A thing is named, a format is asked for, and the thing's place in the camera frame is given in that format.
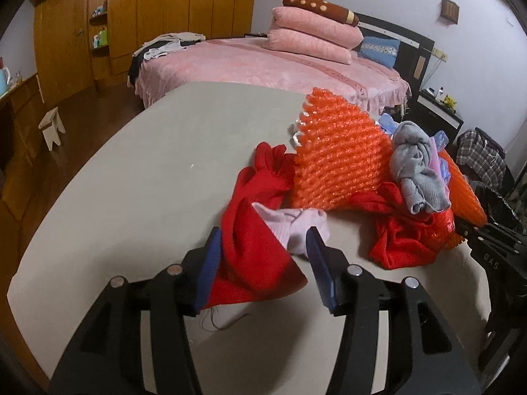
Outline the red cloth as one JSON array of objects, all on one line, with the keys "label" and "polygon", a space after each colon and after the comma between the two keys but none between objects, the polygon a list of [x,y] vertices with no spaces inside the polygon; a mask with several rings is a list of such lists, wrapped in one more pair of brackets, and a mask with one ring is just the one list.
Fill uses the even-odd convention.
[{"label": "red cloth", "polygon": [[[252,203],[272,210],[293,186],[294,158],[286,146],[256,146],[252,165],[237,175],[222,215],[222,258],[206,307],[273,300],[303,288],[306,278],[287,250],[258,216]],[[385,269],[432,263],[438,252],[422,242],[426,212],[405,215],[394,204],[368,201],[376,216],[377,239],[369,256]]]}]

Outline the orange bubble wrap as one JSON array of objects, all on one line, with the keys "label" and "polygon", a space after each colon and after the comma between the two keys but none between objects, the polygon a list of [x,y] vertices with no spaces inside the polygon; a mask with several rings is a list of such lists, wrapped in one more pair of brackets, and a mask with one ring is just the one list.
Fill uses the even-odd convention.
[{"label": "orange bubble wrap", "polygon": [[367,112],[327,89],[305,97],[297,120],[291,204],[320,210],[367,210],[368,201],[410,211],[390,174],[393,145]]}]

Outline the red plastic bag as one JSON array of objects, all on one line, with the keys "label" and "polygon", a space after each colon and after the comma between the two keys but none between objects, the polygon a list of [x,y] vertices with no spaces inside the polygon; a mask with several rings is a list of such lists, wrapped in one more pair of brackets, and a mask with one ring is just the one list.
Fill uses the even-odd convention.
[{"label": "red plastic bag", "polygon": [[435,252],[452,250],[464,242],[463,237],[456,232],[452,210],[427,213],[426,217],[421,239],[431,250]]}]

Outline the pink sock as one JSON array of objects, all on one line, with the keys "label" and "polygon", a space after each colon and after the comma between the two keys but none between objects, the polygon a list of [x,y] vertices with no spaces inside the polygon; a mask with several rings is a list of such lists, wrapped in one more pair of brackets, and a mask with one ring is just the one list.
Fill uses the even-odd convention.
[{"label": "pink sock", "polygon": [[272,210],[258,202],[253,202],[252,206],[280,244],[292,255],[307,256],[306,234],[312,226],[317,228],[324,242],[330,238],[327,214],[323,210],[315,208]]}]

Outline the plaid bag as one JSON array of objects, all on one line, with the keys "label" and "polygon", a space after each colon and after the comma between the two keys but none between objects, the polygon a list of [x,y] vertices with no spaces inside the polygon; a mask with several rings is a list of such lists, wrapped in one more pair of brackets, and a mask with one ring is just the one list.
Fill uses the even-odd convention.
[{"label": "plaid bag", "polygon": [[458,167],[469,169],[477,180],[502,195],[513,187],[504,149],[479,127],[464,131],[457,138],[456,162]]}]

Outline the grey sock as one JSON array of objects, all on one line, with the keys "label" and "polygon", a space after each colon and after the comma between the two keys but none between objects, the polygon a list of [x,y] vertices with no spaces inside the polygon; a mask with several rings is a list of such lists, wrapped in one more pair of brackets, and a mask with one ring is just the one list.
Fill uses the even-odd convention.
[{"label": "grey sock", "polygon": [[416,215],[447,210],[451,203],[445,183],[430,166],[437,156],[430,137],[414,122],[403,121],[392,136],[392,145],[389,170],[399,183],[408,211]]}]

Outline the black nightstand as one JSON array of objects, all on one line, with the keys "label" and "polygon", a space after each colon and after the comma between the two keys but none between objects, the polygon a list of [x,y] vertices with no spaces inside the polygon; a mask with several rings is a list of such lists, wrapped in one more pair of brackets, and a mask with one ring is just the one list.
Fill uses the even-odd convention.
[{"label": "black nightstand", "polygon": [[411,100],[404,120],[416,123],[431,137],[440,130],[444,131],[450,145],[454,143],[463,127],[463,119],[460,116],[425,91],[420,91]]}]

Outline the yellow plush toy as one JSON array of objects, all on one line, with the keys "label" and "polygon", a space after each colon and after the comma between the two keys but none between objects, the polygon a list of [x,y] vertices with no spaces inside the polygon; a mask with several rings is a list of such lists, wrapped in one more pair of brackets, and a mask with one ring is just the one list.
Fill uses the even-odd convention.
[{"label": "yellow plush toy", "polygon": [[454,110],[456,109],[456,107],[457,107],[457,101],[454,100],[454,98],[451,97],[451,96],[449,96],[449,95],[446,95],[446,96],[443,98],[442,103],[444,103],[444,105],[445,105],[448,109],[450,109],[450,110],[452,110],[452,111],[454,111]]}]

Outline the wooden side cabinet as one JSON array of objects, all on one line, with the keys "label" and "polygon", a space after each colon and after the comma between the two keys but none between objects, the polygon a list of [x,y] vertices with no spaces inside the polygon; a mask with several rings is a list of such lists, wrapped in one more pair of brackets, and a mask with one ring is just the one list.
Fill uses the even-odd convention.
[{"label": "wooden side cabinet", "polygon": [[18,221],[37,187],[34,164],[43,144],[39,118],[44,113],[36,74],[1,97],[1,199]]}]

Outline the small white stool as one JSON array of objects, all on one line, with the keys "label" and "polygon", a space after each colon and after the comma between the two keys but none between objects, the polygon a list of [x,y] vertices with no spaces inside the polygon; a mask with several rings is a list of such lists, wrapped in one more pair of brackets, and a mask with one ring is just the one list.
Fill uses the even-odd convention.
[{"label": "small white stool", "polygon": [[39,122],[39,130],[42,132],[49,152],[53,151],[54,145],[60,146],[62,144],[60,134],[65,134],[66,129],[57,107],[44,115]]}]

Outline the pink bed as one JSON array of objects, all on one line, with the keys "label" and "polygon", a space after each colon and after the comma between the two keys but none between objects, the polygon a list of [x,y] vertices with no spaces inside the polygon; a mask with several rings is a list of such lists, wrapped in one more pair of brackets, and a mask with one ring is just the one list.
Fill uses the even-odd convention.
[{"label": "pink bed", "polygon": [[237,83],[299,94],[327,89],[371,114],[406,102],[409,84],[395,69],[353,55],[351,63],[272,51],[264,39],[206,40],[141,63],[130,82],[145,106],[193,82]]}]

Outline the black headboard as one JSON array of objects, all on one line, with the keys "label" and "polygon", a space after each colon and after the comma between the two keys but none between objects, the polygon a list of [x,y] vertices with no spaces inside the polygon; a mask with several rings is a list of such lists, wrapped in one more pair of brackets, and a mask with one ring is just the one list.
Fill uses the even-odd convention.
[{"label": "black headboard", "polygon": [[409,84],[412,96],[419,94],[435,42],[392,22],[358,14],[358,28],[364,37],[400,41],[394,69]]}]

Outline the blue cushion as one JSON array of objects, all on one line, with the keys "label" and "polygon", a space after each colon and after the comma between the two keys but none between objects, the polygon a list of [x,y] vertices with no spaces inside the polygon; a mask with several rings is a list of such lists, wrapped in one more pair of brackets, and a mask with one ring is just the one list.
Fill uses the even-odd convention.
[{"label": "blue cushion", "polygon": [[399,54],[400,41],[367,36],[360,46],[358,55],[384,67],[393,69]]}]

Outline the clothes pile on bed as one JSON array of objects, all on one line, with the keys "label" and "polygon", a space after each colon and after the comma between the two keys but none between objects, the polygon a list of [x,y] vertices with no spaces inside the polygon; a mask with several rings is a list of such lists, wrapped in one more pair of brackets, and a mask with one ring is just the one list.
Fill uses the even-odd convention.
[{"label": "clothes pile on bed", "polygon": [[127,76],[127,86],[134,88],[141,64],[171,53],[186,50],[189,46],[206,40],[206,36],[184,31],[162,34],[155,39],[144,42],[131,56],[131,64]]}]

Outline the brown dotted bolster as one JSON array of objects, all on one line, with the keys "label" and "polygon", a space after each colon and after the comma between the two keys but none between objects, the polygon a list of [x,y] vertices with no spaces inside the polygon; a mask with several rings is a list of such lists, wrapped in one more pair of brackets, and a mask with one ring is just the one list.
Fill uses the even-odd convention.
[{"label": "brown dotted bolster", "polygon": [[341,24],[356,27],[360,18],[356,13],[346,7],[335,5],[326,0],[282,0],[284,6],[302,8],[312,13],[317,13],[325,18],[335,20]]}]

